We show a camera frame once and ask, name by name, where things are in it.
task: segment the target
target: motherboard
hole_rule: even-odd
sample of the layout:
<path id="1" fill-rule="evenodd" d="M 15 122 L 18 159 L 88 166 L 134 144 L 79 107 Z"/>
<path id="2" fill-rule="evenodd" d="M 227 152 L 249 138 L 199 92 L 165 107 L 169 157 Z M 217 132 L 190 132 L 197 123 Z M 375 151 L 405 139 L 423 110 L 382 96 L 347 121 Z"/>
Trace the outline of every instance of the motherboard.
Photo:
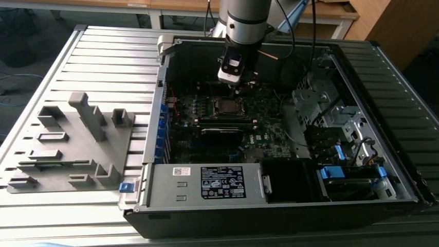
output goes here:
<path id="1" fill-rule="evenodd" d="M 175 85 L 167 93 L 173 163 L 254 163 L 265 157 L 291 157 L 281 114 L 289 95 L 265 85 L 242 94 L 218 82 Z"/>

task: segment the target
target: metal slotted surface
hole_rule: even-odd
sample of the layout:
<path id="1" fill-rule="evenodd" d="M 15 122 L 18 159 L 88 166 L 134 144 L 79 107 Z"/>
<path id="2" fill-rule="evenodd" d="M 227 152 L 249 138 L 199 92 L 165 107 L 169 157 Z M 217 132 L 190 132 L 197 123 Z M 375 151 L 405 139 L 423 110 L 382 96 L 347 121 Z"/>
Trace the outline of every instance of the metal slotted surface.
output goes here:
<path id="1" fill-rule="evenodd" d="M 0 246 L 51 242 L 75 246 L 250 245 L 278 242 L 326 241 L 343 245 L 385 246 L 402 236 L 439 233 L 439 215 L 434 208 L 423 214 L 398 217 L 361 230 L 299 233 L 291 236 L 251 236 L 221 239 L 143 239 L 118 208 L 118 191 L 30 193 L 12 195 L 4 186 L 15 172 L 14 152 L 27 150 L 40 126 L 36 113 L 43 105 L 68 108 L 66 96 L 84 91 L 102 111 L 126 108 L 137 113 L 125 176 L 139 176 L 150 123 L 151 102 L 159 63 L 157 42 L 162 34 L 201 36 L 199 32 L 88 27 L 75 31 L 42 86 L 0 147 Z M 383 114 L 394 125 L 409 155 L 418 165 L 430 188 L 439 193 L 439 134 L 431 118 L 417 102 L 402 77 L 370 43 L 337 42 L 370 90 Z M 381 238 L 367 242 L 361 238 Z"/>
<path id="2" fill-rule="evenodd" d="M 71 93 L 78 91 L 87 92 L 90 104 L 98 105 L 102 112 L 125 108 L 137 114 L 125 177 L 141 175 L 161 65 L 157 44 L 163 34 L 167 31 L 104 27 L 88 27 L 86 31 L 74 32 L 2 146 L 0 153 L 6 154 L 0 156 L 2 246 L 6 246 L 2 240 L 8 239 L 96 235 L 130 235 L 146 242 L 123 218 L 123 212 L 118 208 L 118 191 L 12 195 L 7 193 L 6 187 L 15 173 L 15 159 L 24 155 L 15 152 L 30 150 L 32 140 L 28 138 L 35 137 L 43 128 L 36 119 L 42 106 L 58 105 L 63 110 L 74 110 L 67 101 Z M 46 228 L 39 231 L 36 228 L 40 225 Z"/>
<path id="3" fill-rule="evenodd" d="M 339 42 L 405 152 L 439 195 L 439 123 L 379 47 Z"/>

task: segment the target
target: gray 3d printed holder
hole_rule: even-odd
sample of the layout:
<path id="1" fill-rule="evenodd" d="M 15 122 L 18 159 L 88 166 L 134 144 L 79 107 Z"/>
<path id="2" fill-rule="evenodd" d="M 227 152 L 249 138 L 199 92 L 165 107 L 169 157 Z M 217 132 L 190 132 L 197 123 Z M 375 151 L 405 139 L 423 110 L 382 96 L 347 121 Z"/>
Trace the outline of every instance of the gray 3d printed holder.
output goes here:
<path id="1" fill-rule="evenodd" d="M 63 112 L 58 106 L 40 110 L 42 131 L 19 161 L 10 193 L 119 187 L 135 114 L 126 109 L 102 113 L 83 92 L 72 93 L 68 104 L 76 111 Z"/>

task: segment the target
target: power supply label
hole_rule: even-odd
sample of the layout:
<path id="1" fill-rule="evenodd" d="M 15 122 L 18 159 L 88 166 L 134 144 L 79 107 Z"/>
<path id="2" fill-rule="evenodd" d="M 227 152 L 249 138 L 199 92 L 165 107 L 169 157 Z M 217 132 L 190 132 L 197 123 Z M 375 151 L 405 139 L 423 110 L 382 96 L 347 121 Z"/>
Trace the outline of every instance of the power supply label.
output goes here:
<path id="1" fill-rule="evenodd" d="M 202 167 L 202 197 L 205 199 L 246 198 L 242 166 Z"/>

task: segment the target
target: white sticker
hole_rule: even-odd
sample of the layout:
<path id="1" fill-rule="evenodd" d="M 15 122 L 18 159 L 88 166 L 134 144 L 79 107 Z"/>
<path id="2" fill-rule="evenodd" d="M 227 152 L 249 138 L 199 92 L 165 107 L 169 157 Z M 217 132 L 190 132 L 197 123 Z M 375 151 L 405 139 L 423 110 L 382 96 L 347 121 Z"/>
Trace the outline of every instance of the white sticker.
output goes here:
<path id="1" fill-rule="evenodd" d="M 190 167 L 175 167 L 173 170 L 174 176 L 190 176 L 191 168 Z"/>
<path id="2" fill-rule="evenodd" d="M 141 8 L 146 8 L 147 5 L 146 4 L 127 4 L 129 7 L 141 7 Z"/>

